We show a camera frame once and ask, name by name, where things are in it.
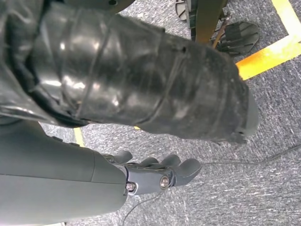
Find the wire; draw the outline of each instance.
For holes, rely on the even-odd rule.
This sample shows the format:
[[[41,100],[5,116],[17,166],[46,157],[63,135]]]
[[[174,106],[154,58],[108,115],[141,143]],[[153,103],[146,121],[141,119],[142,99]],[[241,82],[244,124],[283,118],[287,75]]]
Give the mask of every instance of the wire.
[[[143,203],[146,203],[146,202],[149,202],[149,201],[152,201],[152,200],[158,199],[158,198],[159,198],[160,196],[161,196],[162,194],[163,194],[163,192],[160,192],[160,193],[158,193],[158,194],[157,194],[157,195],[155,195],[155,196],[154,196],[154,197],[152,197],[152,198],[149,198],[149,199],[146,199],[146,200],[140,202],[140,203],[137,204],[136,206],[133,207],[131,210],[130,210],[130,212],[128,212],[128,213],[123,219],[123,221],[122,221],[122,226],[124,226],[125,220],[126,220],[131,212],[133,212],[133,210],[136,209],[137,206],[140,206],[140,205],[143,204]]]
[[[289,148],[287,150],[275,154],[271,157],[262,160],[262,161],[255,161],[255,162],[249,162],[249,161],[225,161],[225,162],[207,162],[207,163],[203,163],[202,165],[260,165],[263,163],[266,163],[266,162],[270,162],[273,160],[276,160],[278,158],[281,158],[283,155],[294,151],[296,149],[301,148],[301,144],[296,145],[294,147]]]
[[[296,145],[294,147],[291,147],[289,148],[287,150],[281,152],[281,153],[278,153],[278,154],[275,154],[272,155],[271,157],[262,160],[262,161],[254,161],[254,162],[248,162],[248,161],[225,161],[225,162],[207,162],[207,163],[203,163],[202,165],[260,165],[260,164],[263,164],[263,163],[267,163],[267,162],[270,162],[270,161],[274,161],[276,159],[279,159],[281,156],[284,156],[285,154],[290,153],[290,152],[293,152],[296,149],[298,148],[301,148],[301,144],[299,145]],[[135,205],[134,207],[133,207],[131,210],[130,210],[122,221],[122,226],[124,226],[125,220],[131,213],[133,212],[133,210],[136,209],[137,206],[140,206],[141,204],[146,203],[146,202],[149,202],[149,201],[152,201],[152,200],[155,200],[158,199],[158,197],[161,196],[163,192],[158,193],[155,197],[150,198],[150,199],[146,199],[144,200],[143,202],[140,202],[137,205]]]

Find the gray robot arm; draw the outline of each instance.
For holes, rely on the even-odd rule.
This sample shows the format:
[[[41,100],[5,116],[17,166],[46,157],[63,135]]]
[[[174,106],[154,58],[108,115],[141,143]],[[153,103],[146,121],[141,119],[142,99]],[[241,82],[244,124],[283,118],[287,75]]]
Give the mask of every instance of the gray robot arm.
[[[0,0],[0,17],[2,224],[112,212],[128,195],[185,185],[201,169],[175,155],[102,155],[48,137],[36,121],[238,143],[258,123],[235,65],[208,46],[52,1]]]
[[[127,163],[48,137],[35,121],[0,117],[0,219],[5,225],[51,224],[120,209],[128,195],[186,185],[201,166],[177,155]]]

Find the yellow tape line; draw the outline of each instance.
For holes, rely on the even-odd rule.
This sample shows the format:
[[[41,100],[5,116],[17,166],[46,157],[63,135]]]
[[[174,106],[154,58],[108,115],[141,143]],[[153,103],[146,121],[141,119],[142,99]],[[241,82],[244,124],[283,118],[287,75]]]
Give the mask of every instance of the yellow tape line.
[[[301,23],[289,0],[272,0],[283,25],[289,35],[299,35],[301,40]]]
[[[236,65],[241,77],[244,80],[250,79],[300,55],[301,44],[293,41],[293,37],[287,36]]]
[[[81,147],[84,147],[81,128],[75,128],[74,135],[75,135],[75,140],[77,144],[80,145]]]
[[[301,23],[288,0],[272,0],[283,25],[289,34],[259,52],[238,62],[244,80],[301,55]]]

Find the robotic finger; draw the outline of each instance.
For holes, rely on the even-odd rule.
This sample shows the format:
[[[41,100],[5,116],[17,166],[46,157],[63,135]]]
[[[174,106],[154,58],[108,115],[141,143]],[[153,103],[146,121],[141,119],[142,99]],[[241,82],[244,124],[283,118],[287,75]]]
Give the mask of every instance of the robotic finger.
[[[116,156],[105,156],[125,173],[128,195],[155,193],[186,185],[201,169],[201,164],[196,159],[188,159],[181,163],[175,154],[169,155],[161,163],[155,158],[147,158],[141,163],[121,164],[128,160],[131,155],[129,152],[122,152]]]

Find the shiny black material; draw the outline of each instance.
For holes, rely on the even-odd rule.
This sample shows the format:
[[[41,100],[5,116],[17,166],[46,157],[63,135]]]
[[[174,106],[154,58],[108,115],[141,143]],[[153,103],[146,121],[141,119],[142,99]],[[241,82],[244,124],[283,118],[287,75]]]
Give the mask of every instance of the shiny black material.
[[[78,8],[107,10],[112,13],[118,13],[135,0],[63,0],[64,3]]]
[[[29,2],[41,1],[8,2],[1,1],[1,114],[243,140],[248,88],[226,55],[107,12],[52,3],[40,18]]]

